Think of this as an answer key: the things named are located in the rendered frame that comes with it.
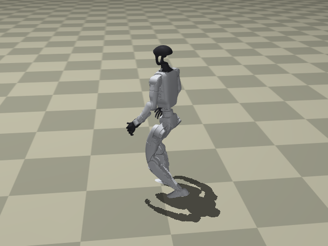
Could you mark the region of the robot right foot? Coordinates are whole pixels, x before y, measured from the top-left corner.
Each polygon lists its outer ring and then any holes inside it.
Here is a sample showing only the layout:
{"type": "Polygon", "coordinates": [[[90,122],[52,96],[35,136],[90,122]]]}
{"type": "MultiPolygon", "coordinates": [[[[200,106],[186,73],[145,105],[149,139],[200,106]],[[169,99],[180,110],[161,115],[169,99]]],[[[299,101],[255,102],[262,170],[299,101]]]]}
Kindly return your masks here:
{"type": "Polygon", "coordinates": [[[165,185],[168,185],[167,183],[161,181],[160,179],[155,179],[156,182],[159,182],[159,183],[162,183],[162,184],[165,184],[165,185]]]}

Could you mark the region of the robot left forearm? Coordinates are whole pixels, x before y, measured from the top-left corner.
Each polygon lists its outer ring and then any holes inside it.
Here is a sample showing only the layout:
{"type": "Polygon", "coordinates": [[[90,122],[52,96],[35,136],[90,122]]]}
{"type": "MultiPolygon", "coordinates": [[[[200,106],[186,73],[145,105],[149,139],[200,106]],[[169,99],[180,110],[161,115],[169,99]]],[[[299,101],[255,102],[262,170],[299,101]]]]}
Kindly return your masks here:
{"type": "Polygon", "coordinates": [[[137,126],[138,124],[141,124],[145,122],[145,120],[148,118],[148,116],[151,115],[151,108],[152,104],[150,102],[147,102],[143,111],[140,113],[140,115],[133,121],[133,124],[137,126]]]}

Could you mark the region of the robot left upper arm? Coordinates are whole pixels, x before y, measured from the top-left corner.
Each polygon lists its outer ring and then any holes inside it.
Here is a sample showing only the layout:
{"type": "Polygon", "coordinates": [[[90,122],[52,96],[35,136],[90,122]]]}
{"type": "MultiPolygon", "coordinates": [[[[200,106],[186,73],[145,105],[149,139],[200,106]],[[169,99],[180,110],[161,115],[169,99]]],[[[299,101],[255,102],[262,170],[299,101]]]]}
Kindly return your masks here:
{"type": "Polygon", "coordinates": [[[162,77],[161,75],[157,74],[152,76],[149,80],[149,85],[150,85],[149,102],[152,104],[152,108],[150,111],[154,111],[157,109],[158,91],[162,83],[161,77],[162,77]]]}

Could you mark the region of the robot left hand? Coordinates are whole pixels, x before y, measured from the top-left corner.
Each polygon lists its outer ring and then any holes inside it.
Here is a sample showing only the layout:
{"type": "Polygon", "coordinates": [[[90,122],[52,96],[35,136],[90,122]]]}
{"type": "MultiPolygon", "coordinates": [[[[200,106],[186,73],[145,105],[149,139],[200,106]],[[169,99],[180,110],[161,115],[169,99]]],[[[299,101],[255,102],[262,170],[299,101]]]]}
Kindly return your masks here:
{"type": "Polygon", "coordinates": [[[126,127],[126,129],[127,129],[127,131],[129,132],[129,134],[131,135],[131,136],[133,136],[134,134],[133,134],[133,132],[135,131],[135,128],[138,128],[139,126],[140,126],[140,124],[138,124],[137,126],[135,126],[134,124],[133,124],[133,122],[128,122],[127,124],[129,124],[127,127],[126,127]]]}

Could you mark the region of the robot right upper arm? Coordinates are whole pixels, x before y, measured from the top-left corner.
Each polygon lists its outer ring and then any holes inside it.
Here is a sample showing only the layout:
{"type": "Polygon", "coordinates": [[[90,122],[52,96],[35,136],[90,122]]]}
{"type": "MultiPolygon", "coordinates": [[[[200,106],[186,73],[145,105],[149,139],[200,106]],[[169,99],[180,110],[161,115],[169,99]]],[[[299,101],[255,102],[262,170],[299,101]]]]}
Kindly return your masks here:
{"type": "Polygon", "coordinates": [[[180,77],[179,77],[180,70],[178,68],[175,68],[175,70],[177,71],[177,77],[178,77],[178,93],[179,93],[181,91],[181,82],[180,82],[180,77]]]}

